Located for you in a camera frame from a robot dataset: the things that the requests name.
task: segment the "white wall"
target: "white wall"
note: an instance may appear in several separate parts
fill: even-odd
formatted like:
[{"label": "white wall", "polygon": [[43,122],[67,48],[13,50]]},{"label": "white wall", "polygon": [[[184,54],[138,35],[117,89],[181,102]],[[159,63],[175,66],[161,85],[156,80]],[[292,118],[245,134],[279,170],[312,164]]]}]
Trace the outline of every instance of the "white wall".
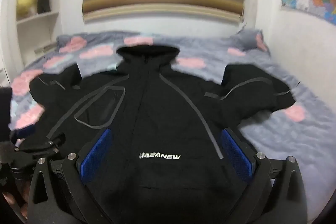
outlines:
[{"label": "white wall", "polygon": [[60,16],[64,33],[100,32],[111,30],[129,30],[167,35],[189,36],[230,36],[238,31],[238,24],[191,18],[187,16],[127,16],[105,19],[98,23],[84,24],[82,17],[83,0],[61,0]]},{"label": "white wall", "polygon": [[0,27],[0,68],[3,67],[3,57],[2,57],[2,47],[1,47],[1,27]]},{"label": "white wall", "polygon": [[336,112],[336,26],[284,10],[281,1],[257,1],[256,28],[264,30],[273,59]]},{"label": "white wall", "polygon": [[23,70],[16,30],[16,0],[0,3],[0,48],[8,79],[12,81]]}]

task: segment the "black hoodie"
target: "black hoodie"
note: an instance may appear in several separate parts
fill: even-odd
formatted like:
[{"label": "black hoodie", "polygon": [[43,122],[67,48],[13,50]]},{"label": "black hoodie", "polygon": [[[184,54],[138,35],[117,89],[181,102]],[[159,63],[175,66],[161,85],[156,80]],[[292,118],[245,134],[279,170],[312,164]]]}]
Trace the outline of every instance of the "black hoodie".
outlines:
[{"label": "black hoodie", "polygon": [[114,223],[221,223],[246,184],[220,145],[224,128],[295,101],[254,65],[228,65],[221,85],[172,70],[179,50],[122,47],[115,71],[81,79],[77,65],[30,84],[46,108],[26,145],[64,134],[65,157],[102,128],[113,141],[88,184]]}]

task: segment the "white shelf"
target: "white shelf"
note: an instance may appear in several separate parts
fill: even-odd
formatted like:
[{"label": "white shelf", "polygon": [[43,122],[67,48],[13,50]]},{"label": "white shelf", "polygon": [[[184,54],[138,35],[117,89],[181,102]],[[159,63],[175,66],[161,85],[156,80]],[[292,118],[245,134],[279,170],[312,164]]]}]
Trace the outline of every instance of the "white shelf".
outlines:
[{"label": "white shelf", "polygon": [[43,17],[56,16],[58,14],[59,14],[59,12],[52,12],[52,11],[51,12],[47,12],[47,13],[43,13],[43,14],[38,14],[38,15],[34,15],[34,16],[31,16],[31,17],[27,17],[27,18],[18,20],[16,22],[16,24],[20,25],[20,24],[25,23],[25,22],[29,22],[29,21],[32,21],[32,20],[40,19],[40,18],[43,18]]},{"label": "white shelf", "polygon": [[[54,42],[51,42],[51,41],[45,41],[45,42],[40,42],[38,46],[47,46],[47,45],[50,45],[51,43],[54,43]],[[33,48],[26,48],[26,49],[23,49],[21,51],[21,56],[22,56],[22,61],[24,63],[25,66],[29,65],[30,63],[34,62],[36,59],[44,56],[45,54],[49,53],[49,52],[52,52],[54,51],[56,48],[55,47],[52,47],[50,48],[49,50],[47,51],[42,51],[42,52],[38,52],[38,53],[35,53],[34,49]]]}]

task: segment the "bed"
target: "bed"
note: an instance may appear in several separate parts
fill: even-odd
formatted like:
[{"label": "bed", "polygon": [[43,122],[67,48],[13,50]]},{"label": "bed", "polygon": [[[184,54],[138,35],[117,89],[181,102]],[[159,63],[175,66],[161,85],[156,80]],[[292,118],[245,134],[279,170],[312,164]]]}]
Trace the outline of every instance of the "bed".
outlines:
[{"label": "bed", "polygon": [[165,37],[138,32],[62,35],[56,50],[39,58],[14,79],[10,128],[35,123],[43,112],[29,93],[29,81],[41,73],[59,73],[77,63],[82,76],[115,69],[116,49],[137,44],[166,44],[180,48],[175,70],[220,83],[228,63],[254,63],[285,81],[297,102],[270,114],[259,112],[240,124],[243,135],[269,158],[297,158],[303,176],[308,220],[322,211],[336,188],[336,117],[298,79],[273,63],[259,30],[242,30],[229,38]]}]

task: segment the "reflective stripe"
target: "reflective stripe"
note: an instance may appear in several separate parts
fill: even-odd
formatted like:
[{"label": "reflective stripe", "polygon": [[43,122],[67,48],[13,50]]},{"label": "reflective stripe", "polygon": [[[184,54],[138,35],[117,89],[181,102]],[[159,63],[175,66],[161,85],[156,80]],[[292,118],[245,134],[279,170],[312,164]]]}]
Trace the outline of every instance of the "reflective stripe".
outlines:
[{"label": "reflective stripe", "polygon": [[280,92],[280,93],[277,93],[275,96],[286,95],[289,92],[291,92],[291,91],[289,90],[287,92]]},{"label": "reflective stripe", "polygon": [[115,83],[118,83],[120,81],[123,80],[127,80],[129,78],[129,75],[121,77],[119,79],[113,80],[109,83],[107,83],[106,85],[103,85],[102,87],[90,92],[89,94],[85,95],[84,97],[82,97],[81,99],[79,99],[68,111],[67,113],[65,113],[59,120],[58,122],[52,127],[52,129],[49,131],[47,138],[51,139],[51,137],[53,136],[53,134],[55,133],[55,131],[62,125],[62,123],[76,110],[77,107],[79,107],[81,104],[83,104],[83,102],[85,102],[86,100],[88,100],[89,98],[91,98],[92,96],[96,95],[97,93],[99,93],[101,90],[103,90],[105,87],[113,85]]},{"label": "reflective stripe", "polygon": [[189,103],[189,105],[193,108],[193,110],[196,112],[196,114],[198,115],[198,117],[200,118],[201,122],[203,123],[205,130],[207,131],[209,138],[213,144],[213,146],[216,149],[217,155],[220,159],[223,158],[223,154],[215,140],[215,137],[212,135],[212,132],[207,124],[207,122],[205,121],[202,113],[198,110],[198,108],[194,105],[194,103],[190,100],[190,98],[182,91],[180,90],[176,85],[174,85],[172,82],[168,81],[166,78],[163,77],[162,74],[160,74],[160,78],[162,79],[163,82],[165,82],[167,85],[171,86],[174,90],[176,90],[180,95],[182,95],[182,97]]},{"label": "reflective stripe", "polygon": [[246,85],[246,84],[249,84],[249,83],[253,83],[253,82],[265,82],[267,84],[270,84],[272,85],[272,81],[265,78],[265,77],[257,77],[257,78],[252,78],[252,79],[249,79],[249,80],[246,80],[244,82],[241,82],[239,83],[238,85],[235,85],[232,89],[230,89],[230,91],[223,97],[220,97],[219,95],[217,94],[214,94],[214,93],[210,93],[210,92],[206,92],[204,94],[204,96],[206,97],[211,97],[211,98],[215,98],[215,99],[219,99],[219,100],[224,100],[233,90],[235,90],[236,88],[239,88],[240,86],[243,86],[243,85]]},{"label": "reflective stripe", "polygon": [[59,82],[57,82],[56,80],[53,80],[53,81],[51,81],[51,82],[49,82],[49,83],[46,83],[46,82],[43,81],[40,77],[37,77],[37,78],[39,78],[40,81],[41,81],[44,85],[55,85],[55,84],[57,84],[57,85],[59,85],[62,89],[65,90],[65,87],[63,87],[63,86],[62,86]]}]

